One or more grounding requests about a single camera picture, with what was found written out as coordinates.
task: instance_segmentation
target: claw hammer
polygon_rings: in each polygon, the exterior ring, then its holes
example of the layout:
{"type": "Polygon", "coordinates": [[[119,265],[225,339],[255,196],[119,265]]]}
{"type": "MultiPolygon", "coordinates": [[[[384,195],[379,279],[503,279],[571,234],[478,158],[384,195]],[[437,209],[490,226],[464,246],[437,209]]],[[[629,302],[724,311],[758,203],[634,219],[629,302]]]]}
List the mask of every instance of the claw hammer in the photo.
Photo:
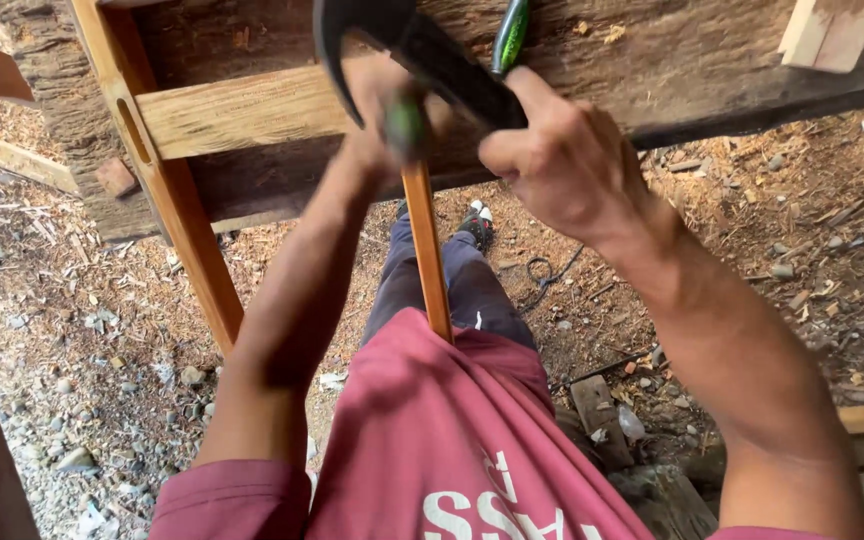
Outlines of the claw hammer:
{"type": "MultiPolygon", "coordinates": [[[[447,103],[468,110],[488,132],[528,127],[516,94],[472,59],[435,21],[419,13],[415,0],[315,0],[312,19],[318,57],[345,111],[360,129],[365,127],[365,120],[355,106],[342,68],[342,39],[347,33],[356,34],[377,50],[390,51],[421,85],[447,103]]],[[[390,125],[388,117],[387,111],[386,126],[390,125]]],[[[452,343],[449,296],[426,162],[408,161],[402,167],[402,184],[429,326],[452,343]]]]}

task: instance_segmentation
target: maroon shirt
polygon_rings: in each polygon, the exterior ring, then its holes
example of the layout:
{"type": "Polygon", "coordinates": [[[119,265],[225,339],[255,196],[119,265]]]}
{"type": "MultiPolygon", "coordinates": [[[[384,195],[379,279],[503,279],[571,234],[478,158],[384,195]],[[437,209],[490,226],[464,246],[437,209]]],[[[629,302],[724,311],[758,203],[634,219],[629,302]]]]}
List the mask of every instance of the maroon shirt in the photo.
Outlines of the maroon shirt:
{"type": "MultiPolygon", "coordinates": [[[[470,328],[453,347],[416,309],[355,355],[311,510],[310,491],[282,461],[204,465],[162,487],[150,538],[652,538],[558,428],[534,350],[470,328]]],[[[713,538],[820,537],[735,527],[713,538]]]]}

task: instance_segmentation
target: dark pants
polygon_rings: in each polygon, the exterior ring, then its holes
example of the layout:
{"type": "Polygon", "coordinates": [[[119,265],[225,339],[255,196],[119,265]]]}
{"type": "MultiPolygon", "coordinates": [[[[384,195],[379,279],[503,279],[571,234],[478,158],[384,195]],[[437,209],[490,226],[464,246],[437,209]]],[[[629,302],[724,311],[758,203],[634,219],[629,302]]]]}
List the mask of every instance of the dark pants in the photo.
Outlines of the dark pants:
{"type": "MultiPolygon", "coordinates": [[[[485,256],[475,249],[471,233],[460,230],[445,242],[441,247],[441,261],[452,324],[478,328],[536,350],[529,326],[506,296],[485,256]]],[[[405,308],[426,310],[408,213],[391,225],[389,254],[382,268],[375,304],[368,314],[362,344],[405,308]]]]}

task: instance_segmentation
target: shirt sleeve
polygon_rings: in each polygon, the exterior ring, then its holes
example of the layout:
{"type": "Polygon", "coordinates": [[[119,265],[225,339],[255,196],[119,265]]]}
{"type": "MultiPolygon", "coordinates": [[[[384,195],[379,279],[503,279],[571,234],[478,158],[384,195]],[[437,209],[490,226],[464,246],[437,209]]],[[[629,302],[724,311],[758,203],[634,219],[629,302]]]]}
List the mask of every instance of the shirt sleeve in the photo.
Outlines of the shirt sleeve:
{"type": "Polygon", "coordinates": [[[834,540],[814,532],[772,528],[770,526],[730,526],[720,528],[707,540],[834,540]]]}
{"type": "Polygon", "coordinates": [[[149,538],[299,538],[310,497],[306,472],[284,461],[209,463],[162,485],[149,538]]]}

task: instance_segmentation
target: hand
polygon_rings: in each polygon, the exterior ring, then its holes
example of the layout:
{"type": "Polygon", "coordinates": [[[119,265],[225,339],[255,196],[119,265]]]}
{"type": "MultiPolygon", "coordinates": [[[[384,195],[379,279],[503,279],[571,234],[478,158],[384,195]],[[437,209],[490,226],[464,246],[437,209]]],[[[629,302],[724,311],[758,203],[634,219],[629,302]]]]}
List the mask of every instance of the hand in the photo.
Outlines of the hand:
{"type": "MultiPolygon", "coordinates": [[[[402,157],[385,143],[383,104],[397,95],[414,92],[416,82],[386,53],[350,60],[345,63],[345,73],[352,99],[366,127],[359,129],[349,119],[348,133],[337,160],[357,167],[364,173],[363,177],[378,188],[391,186],[401,178],[402,157]]],[[[432,94],[425,96],[424,104],[433,132],[437,138],[441,137],[450,125],[451,108],[432,94]]]]}
{"type": "Polygon", "coordinates": [[[643,255],[638,248],[666,249],[666,218],[652,221],[674,210],[649,191],[636,152],[612,117],[562,98],[526,67],[514,69],[506,84],[529,127],[492,133],[480,143],[479,159],[525,208],[613,265],[643,255]]]}

